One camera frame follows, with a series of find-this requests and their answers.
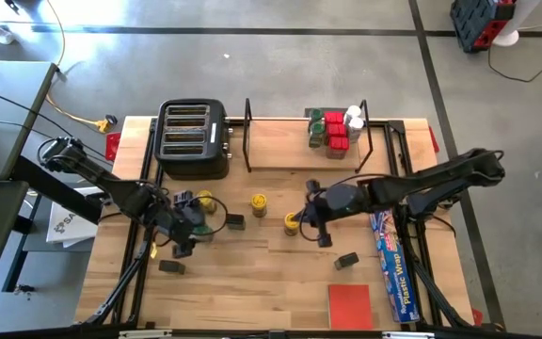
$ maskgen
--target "gray floor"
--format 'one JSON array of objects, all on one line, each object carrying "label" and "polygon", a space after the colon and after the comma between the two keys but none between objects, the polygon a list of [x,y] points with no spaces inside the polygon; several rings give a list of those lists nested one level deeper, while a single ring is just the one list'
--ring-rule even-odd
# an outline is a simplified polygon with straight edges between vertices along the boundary
[{"label": "gray floor", "polygon": [[[131,27],[291,27],[413,29],[407,0],[52,0],[64,24]],[[0,21],[54,23],[45,2],[27,1],[30,15],[0,4]],[[418,0],[428,30],[450,30],[451,0]],[[542,23],[542,3],[527,25]],[[9,24],[20,43],[0,45],[0,59],[56,60],[59,32],[33,33]],[[486,54],[464,55],[453,38],[428,38],[455,143],[505,150],[506,179],[471,197],[510,331],[542,334],[542,76],[531,84],[500,78]],[[542,38],[493,50],[493,64],[528,77],[542,69]],[[78,115],[154,115],[170,98],[220,99],[240,115],[246,97],[258,116],[301,116],[308,105],[351,105],[367,99],[374,117],[427,118],[446,159],[438,118],[415,37],[84,34],[66,36],[61,69],[68,74],[53,94]],[[103,150],[104,137],[58,116]],[[36,126],[59,131],[45,121]],[[40,141],[32,136],[25,151]],[[454,211],[457,244],[472,305],[485,310],[461,213]],[[0,285],[13,252],[11,238],[0,264]],[[23,283],[42,289],[31,300],[0,293],[0,331],[72,323],[88,257],[42,253],[29,256]]]}]

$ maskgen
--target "small yellow object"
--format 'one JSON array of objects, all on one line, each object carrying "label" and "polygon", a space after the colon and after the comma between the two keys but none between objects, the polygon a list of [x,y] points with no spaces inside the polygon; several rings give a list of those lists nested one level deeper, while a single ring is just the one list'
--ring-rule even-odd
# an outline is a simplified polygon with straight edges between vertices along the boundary
[{"label": "small yellow object", "polygon": [[[198,197],[212,197],[213,193],[207,190],[202,190],[198,192]],[[206,213],[213,214],[216,211],[216,202],[210,198],[200,198],[199,199],[202,208]]]},{"label": "small yellow object", "polygon": [[263,194],[255,194],[252,196],[252,215],[256,218],[262,218],[267,214],[267,198]]},{"label": "small yellow object", "polygon": [[298,222],[294,221],[294,216],[294,213],[288,213],[286,215],[286,218],[284,218],[283,220],[283,223],[285,225],[283,231],[289,236],[294,236],[298,234]]},{"label": "small yellow object", "polygon": [[152,242],[151,243],[151,250],[150,250],[150,257],[152,259],[155,259],[156,258],[156,254],[158,254],[158,249],[156,248],[156,243],[155,242]]}]

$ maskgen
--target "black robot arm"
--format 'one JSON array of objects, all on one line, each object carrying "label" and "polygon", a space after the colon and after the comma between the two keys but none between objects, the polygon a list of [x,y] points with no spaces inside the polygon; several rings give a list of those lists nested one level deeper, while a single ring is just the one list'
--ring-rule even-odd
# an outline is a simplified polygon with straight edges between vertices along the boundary
[{"label": "black robot arm", "polygon": [[494,186],[505,176],[499,163],[502,152],[472,149],[450,161],[405,177],[383,176],[357,181],[357,185],[321,187],[307,182],[305,209],[295,219],[308,222],[319,231],[320,247],[332,245],[326,223],[390,209],[405,198],[416,214],[427,213],[436,205],[470,186]]},{"label": "black robot arm", "polygon": [[156,227],[177,243],[176,258],[191,255],[194,241],[189,236],[203,219],[198,201],[182,199],[171,204],[164,192],[152,183],[121,180],[91,161],[83,150],[83,143],[76,138],[56,138],[39,158],[48,170],[78,174],[96,185],[131,220],[146,228]]}]

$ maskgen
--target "wooden tabletop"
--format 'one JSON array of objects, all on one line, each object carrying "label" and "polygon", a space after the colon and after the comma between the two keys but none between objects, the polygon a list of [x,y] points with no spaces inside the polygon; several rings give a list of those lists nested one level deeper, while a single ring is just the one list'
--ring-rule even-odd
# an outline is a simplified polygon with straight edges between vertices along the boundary
[{"label": "wooden tabletop", "polygon": [[[151,117],[127,117],[113,172],[122,179],[137,179],[148,138]],[[426,120],[404,120],[414,170],[437,164]],[[322,186],[353,174],[352,170],[256,169],[248,173],[241,152],[242,133],[231,138],[230,174],[217,181],[172,181],[163,186],[171,192],[207,189],[224,201],[230,213],[246,218],[246,230],[223,230],[210,244],[198,244],[194,255],[181,260],[185,275],[158,271],[160,260],[172,260],[171,246],[158,250],[150,259],[143,293],[140,325],[155,321],[157,328],[201,330],[327,330],[327,286],[330,283],[368,284],[377,330],[398,330],[392,321],[390,302],[382,278],[368,216],[358,215],[332,221],[328,230],[334,246],[318,248],[300,236],[287,236],[284,216],[303,206],[305,182],[318,179]],[[361,172],[389,173],[382,133],[373,135],[374,151]],[[359,154],[366,154],[363,139]],[[151,178],[156,170],[152,162]],[[263,193],[267,215],[252,216],[250,198]],[[438,216],[449,220],[440,211]],[[220,211],[207,222],[218,225]],[[435,281],[459,314],[472,322],[470,301],[453,233],[435,220],[426,223],[426,239]],[[100,224],[88,264],[76,320],[87,319],[115,286],[129,230],[125,217],[109,218]],[[306,228],[311,236],[314,230]],[[359,263],[336,270],[333,262],[355,251]],[[135,282],[128,288],[124,315],[130,309]],[[428,299],[418,281],[421,306],[429,318]]]}]

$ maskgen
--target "red block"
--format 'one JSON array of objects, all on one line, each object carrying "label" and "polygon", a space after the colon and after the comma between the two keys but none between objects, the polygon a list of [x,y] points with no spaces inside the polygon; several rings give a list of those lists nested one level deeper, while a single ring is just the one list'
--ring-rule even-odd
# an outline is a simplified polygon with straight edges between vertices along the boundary
[{"label": "red block", "polygon": [[342,123],[332,123],[326,128],[327,137],[346,137],[346,126]]},{"label": "red block", "polygon": [[324,114],[326,118],[326,128],[331,123],[343,123],[344,113],[342,112],[326,112]]},{"label": "red block", "polygon": [[105,136],[105,159],[114,161],[117,158],[117,151],[120,144],[120,132],[108,133]]},{"label": "red block", "polygon": [[331,137],[327,146],[334,151],[348,151],[348,137]]},{"label": "red block", "polygon": [[374,328],[368,285],[331,284],[328,296],[332,330],[370,331]]}]

